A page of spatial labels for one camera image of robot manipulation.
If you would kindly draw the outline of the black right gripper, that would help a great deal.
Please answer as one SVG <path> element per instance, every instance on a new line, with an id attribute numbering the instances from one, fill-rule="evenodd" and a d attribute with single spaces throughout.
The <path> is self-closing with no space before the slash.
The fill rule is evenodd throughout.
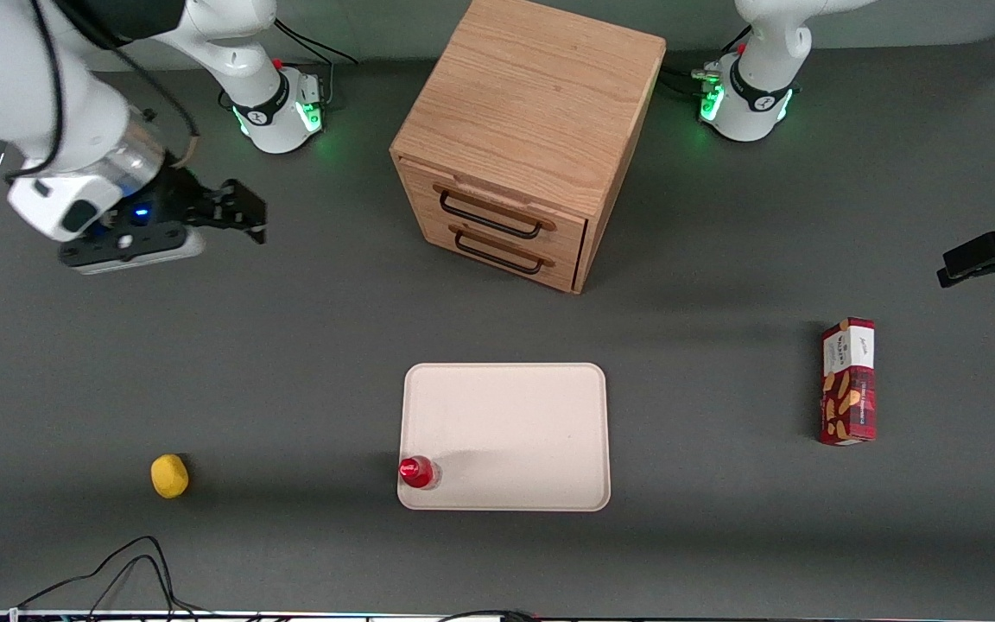
<path id="1" fill-rule="evenodd" d="M 117 204 L 118 230 L 160 223 L 230 228 L 266 243 L 266 202 L 238 180 L 211 190 L 186 168 L 162 167 L 154 180 Z"/>

